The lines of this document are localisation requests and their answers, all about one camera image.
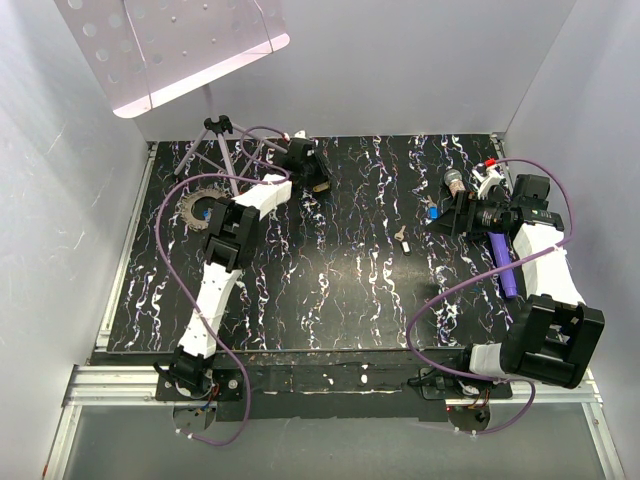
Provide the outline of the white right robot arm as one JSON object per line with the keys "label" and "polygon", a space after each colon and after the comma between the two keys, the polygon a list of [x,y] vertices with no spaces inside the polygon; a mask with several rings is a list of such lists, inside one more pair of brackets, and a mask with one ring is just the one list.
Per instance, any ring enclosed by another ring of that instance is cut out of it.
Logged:
{"label": "white right robot arm", "polygon": [[451,236],[503,234],[521,260],[526,301],[504,340],[468,347],[452,373],[454,389],[475,397],[489,377],[524,377],[567,389],[582,380],[604,330],[601,311],[587,306],[569,271],[561,216],[548,208],[548,178],[517,176],[513,191],[499,184],[463,190],[429,231]]}

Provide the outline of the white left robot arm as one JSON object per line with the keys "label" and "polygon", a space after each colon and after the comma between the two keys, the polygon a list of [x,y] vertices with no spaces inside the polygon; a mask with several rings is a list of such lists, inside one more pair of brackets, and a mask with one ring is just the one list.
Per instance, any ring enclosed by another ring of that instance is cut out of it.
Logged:
{"label": "white left robot arm", "polygon": [[218,342],[213,336],[219,331],[236,281],[253,262],[260,221],[288,202],[296,190],[318,193],[331,188],[326,158],[304,131],[288,140],[286,152],[276,154],[274,163],[289,171],[290,177],[268,174],[234,198],[206,188],[178,202],[184,223],[205,233],[203,277],[196,306],[169,367],[156,371],[190,399],[203,399],[214,388],[209,369]]}

